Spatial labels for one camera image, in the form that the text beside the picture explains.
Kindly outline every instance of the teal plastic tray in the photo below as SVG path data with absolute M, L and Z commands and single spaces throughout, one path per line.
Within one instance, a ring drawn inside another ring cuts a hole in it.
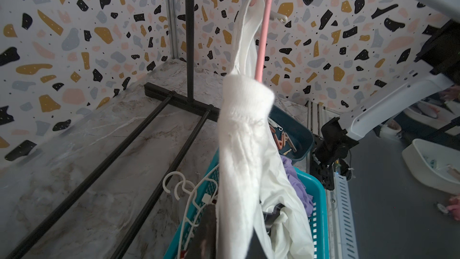
M 208 174 L 217 164 L 219 163 L 219 150 L 214 155 L 209 168 L 206 171 Z M 314 250 L 314 258 L 316 259 L 329 259 L 329 239 L 328 239 L 328 212 L 326 206 L 326 192 L 324 191 L 323 186 L 318 181 L 318 179 L 314 178 L 312 175 L 309 175 L 305 172 L 302 172 L 295 168 L 297 172 L 297 176 L 299 177 L 300 181 L 305 185 L 305 190 L 308 194 L 313 196 L 313 214 L 309 218 L 310 228 L 311 228 L 311 235 L 313 236 L 313 244 L 315 246 Z M 219 182 L 219 169 L 216 169 L 210 176 L 210 178 L 214 179 L 215 181 Z M 202 206 L 203 203 L 201 199 L 204 196 L 204 193 L 208 193 L 212 195 L 214 193 L 216 186 L 214 183 L 210 181 L 205 181 L 201 186 L 198 188 L 196 202 L 199 206 Z M 187 217 L 193 221 L 193 218 L 196 215 L 196 208 L 193 204 L 190 204 L 189 210 L 187 212 Z M 183 222 L 179 225 L 176 234 L 174 234 L 174 238 L 172 239 L 169 247 L 165 253 L 163 259 L 175 259 L 177 257 L 177 249 L 179 245 L 179 237 L 180 237 L 180 229 L 182 227 Z M 190 232 L 190 224 L 186 223 L 184 227 L 184 235 L 182 238 L 181 245 L 185 244 L 185 240 L 187 239 L 187 235 Z
M 305 158 L 315 142 L 312 132 L 275 105 L 271 108 L 269 117 L 279 124 L 283 128 L 283 131 L 289 135 L 297 150 L 297 152 L 291 151 L 287 153 L 285 157 L 292 161 L 300 161 Z M 281 131 L 278 128 L 275 128 L 275 131 L 278 139 L 281 139 Z M 291 147 L 286 143 L 285 147 L 280 150 L 280 154 L 283 155 L 289 149 Z

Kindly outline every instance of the pink hanger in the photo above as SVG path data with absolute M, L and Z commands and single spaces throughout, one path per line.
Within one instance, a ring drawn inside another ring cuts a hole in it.
M 262 83 L 262 74 L 264 70 L 265 45 L 267 43 L 268 22 L 270 20 L 271 2 L 272 0 L 267 0 L 267 2 L 265 3 L 264 19 L 262 20 L 262 32 L 260 34 L 259 40 L 259 51 L 257 52 L 255 79 L 260 83 Z M 253 6 L 255 3 L 256 0 L 251 0 L 249 6 Z

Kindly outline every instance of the blue laundry basket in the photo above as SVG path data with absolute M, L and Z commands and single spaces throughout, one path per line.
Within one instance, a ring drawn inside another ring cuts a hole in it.
M 211 164 L 209 165 L 206 174 L 208 174 L 217 164 L 219 163 L 219 150 L 214 155 Z M 329 259 L 329 240 L 328 240 L 328 212 L 326 207 L 326 192 L 324 191 L 323 186 L 318 181 L 318 179 L 314 178 L 312 175 L 309 175 L 305 172 L 302 172 L 295 168 L 297 172 L 297 176 L 299 177 L 300 181 L 305 185 L 305 189 L 308 194 L 313 196 L 313 214 L 309 218 L 310 228 L 311 228 L 311 235 L 313 236 L 313 244 L 315 247 L 314 250 L 314 258 L 315 259 Z M 214 179 L 215 181 L 219 182 L 219 169 L 216 169 L 209 178 Z M 202 206 L 204 203 L 201 199 L 204 196 L 204 193 L 212 195 L 216 189 L 214 183 L 210 181 L 205 181 L 197 190 L 196 202 L 199 202 L 199 205 Z M 193 204 L 190 204 L 189 210 L 187 212 L 187 217 L 193 221 L 195 217 L 197 209 Z M 182 227 L 183 222 L 179 225 L 176 234 L 174 234 L 174 238 L 172 239 L 169 247 L 165 253 L 163 259 L 175 259 L 177 257 L 177 249 L 179 245 L 179 237 L 180 237 L 180 229 Z M 184 227 L 184 234 L 182 237 L 181 245 L 185 244 L 187 239 L 187 235 L 190 232 L 190 224 L 186 224 Z

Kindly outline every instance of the black metal pole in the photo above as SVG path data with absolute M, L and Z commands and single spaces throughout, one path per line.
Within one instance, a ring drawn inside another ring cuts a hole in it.
M 149 125 L 152 120 L 168 105 L 173 94 L 171 92 L 163 102 L 158 105 L 142 123 L 126 137 L 118 147 L 110 153 L 107 158 L 82 182 L 78 187 L 67 196 L 64 201 L 51 212 L 48 217 L 38 225 L 22 242 L 7 256 L 6 259 L 19 259 L 29 251 L 32 246 L 61 218 L 62 215 L 83 195 L 83 193 L 104 173 L 104 171 L 118 158 L 118 156 L 136 139 L 136 137 Z
M 195 0 L 185 0 L 185 38 L 187 41 L 187 101 L 193 102 L 193 54 L 194 54 L 194 5 Z
M 442 133 L 446 132 L 447 130 L 449 130 L 449 129 L 457 126 L 457 125 L 460 125 L 460 116 L 457 117 L 457 118 L 452 119 L 450 123 L 444 125 L 443 127 L 439 128 L 438 130 L 428 134 L 427 136 L 425 136 L 424 140 L 431 141 L 434 138 L 436 138 L 436 136 L 438 136 L 439 134 L 442 134 Z
M 201 128 L 203 127 L 204 123 L 206 122 L 207 117 L 209 116 L 211 112 L 211 108 L 213 106 L 210 105 L 210 108 L 204 113 L 203 117 L 200 119 L 198 124 L 195 126 L 195 128 L 192 131 L 192 134 L 189 136 L 185 144 L 182 146 L 181 150 L 177 154 L 176 158 L 172 162 L 172 164 L 169 166 L 169 169 L 166 171 L 166 173 L 163 175 L 161 178 L 160 182 L 156 186 L 155 190 L 153 191 L 152 195 L 150 196 L 149 200 L 147 203 L 144 205 L 142 208 L 141 212 L 139 215 L 136 217 L 136 220 L 134 223 L 131 225 L 131 227 L 128 230 L 128 233 L 123 237 L 123 240 L 121 243 L 118 245 L 117 249 L 113 253 L 112 257 L 110 259 L 121 259 L 125 255 L 126 251 L 128 250 L 129 246 L 131 245 L 132 241 L 136 237 L 136 234 L 139 232 L 141 229 L 142 225 L 144 224 L 145 220 L 147 219 L 148 215 L 153 209 L 153 206 L 155 206 L 156 202 L 160 198 L 160 195 L 163 193 L 163 179 L 168 175 L 168 173 L 173 172 L 177 169 L 179 164 L 181 163 L 182 159 L 184 158 L 185 154 L 187 153 L 188 149 L 192 145 L 193 141 L 195 140 L 196 136 L 200 132 Z M 166 184 L 168 184 L 169 180 L 171 177 L 169 177 L 166 180 Z

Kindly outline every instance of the human hand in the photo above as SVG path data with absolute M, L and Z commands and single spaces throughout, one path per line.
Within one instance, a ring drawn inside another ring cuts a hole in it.
M 454 85 L 439 93 L 442 100 L 460 99 L 460 85 Z

